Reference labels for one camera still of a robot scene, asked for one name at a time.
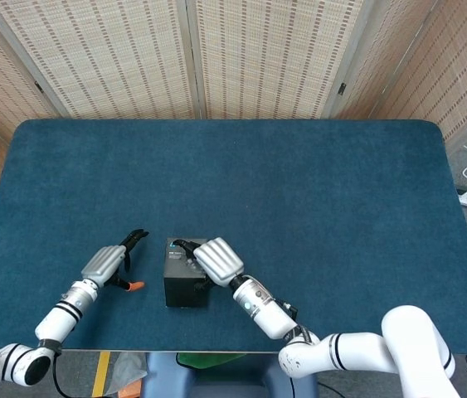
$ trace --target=blue table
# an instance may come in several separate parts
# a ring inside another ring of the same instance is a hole
[[[32,120],[0,181],[0,347],[34,328],[103,245],[134,228],[131,279],[66,348],[274,352],[227,289],[166,308],[169,236],[222,236],[323,337],[425,309],[467,352],[467,226],[440,131],[423,121]]]

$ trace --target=robotic arm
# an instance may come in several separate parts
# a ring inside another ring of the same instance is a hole
[[[9,344],[0,350],[0,384],[11,381],[20,386],[33,386],[48,372],[55,357],[61,354],[61,345],[97,299],[100,288],[113,284],[127,291],[144,286],[130,283],[119,276],[119,266],[130,268],[129,252],[137,242],[148,235],[144,230],[131,232],[119,245],[106,246],[97,251],[82,270],[82,280],[74,282],[61,300],[36,328],[37,348]]]
[[[222,239],[194,250],[212,281],[233,290],[233,298],[272,339],[287,345],[279,362],[290,377],[319,371],[363,370],[398,373],[406,398],[459,397],[449,378],[455,361],[428,315],[413,306],[389,311],[382,320],[383,337],[375,333],[339,333],[320,341],[298,325],[270,292],[243,274],[244,264]]]

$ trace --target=orange object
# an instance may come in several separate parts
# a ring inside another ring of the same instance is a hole
[[[144,282],[130,282],[130,287],[128,288],[128,292],[134,292],[135,290],[139,290],[144,288]]]
[[[119,391],[119,398],[139,398],[141,396],[141,385],[143,379],[134,381]]]

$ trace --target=green object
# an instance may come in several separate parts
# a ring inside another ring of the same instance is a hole
[[[179,365],[194,369],[207,369],[233,361],[246,354],[210,354],[206,352],[179,352],[176,360]]]

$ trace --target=small black box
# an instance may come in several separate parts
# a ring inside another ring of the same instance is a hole
[[[200,245],[207,242],[207,239],[167,239],[163,269],[167,307],[205,307],[209,296],[205,288],[206,273],[196,261],[187,260],[184,249],[173,245],[176,239],[191,240]]]

